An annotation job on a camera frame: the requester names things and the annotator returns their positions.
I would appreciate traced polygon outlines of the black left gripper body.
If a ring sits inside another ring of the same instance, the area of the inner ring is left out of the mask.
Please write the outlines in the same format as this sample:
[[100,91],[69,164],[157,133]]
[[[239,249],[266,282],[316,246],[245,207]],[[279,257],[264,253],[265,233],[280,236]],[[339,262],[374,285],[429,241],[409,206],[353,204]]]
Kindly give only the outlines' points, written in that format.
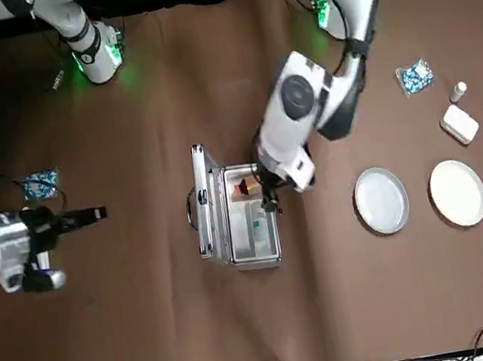
[[281,178],[268,170],[263,170],[261,177],[263,182],[263,192],[267,196],[274,195],[277,189],[281,187],[293,185],[293,181],[289,181],[287,177]]

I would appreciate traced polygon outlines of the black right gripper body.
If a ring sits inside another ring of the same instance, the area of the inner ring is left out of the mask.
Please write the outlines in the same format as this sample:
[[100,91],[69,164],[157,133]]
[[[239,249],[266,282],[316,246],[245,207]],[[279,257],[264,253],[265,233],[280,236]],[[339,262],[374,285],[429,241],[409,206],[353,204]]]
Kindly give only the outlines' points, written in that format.
[[19,218],[26,224],[29,234],[29,256],[54,250],[59,242],[59,216],[45,206],[24,208],[19,211]]

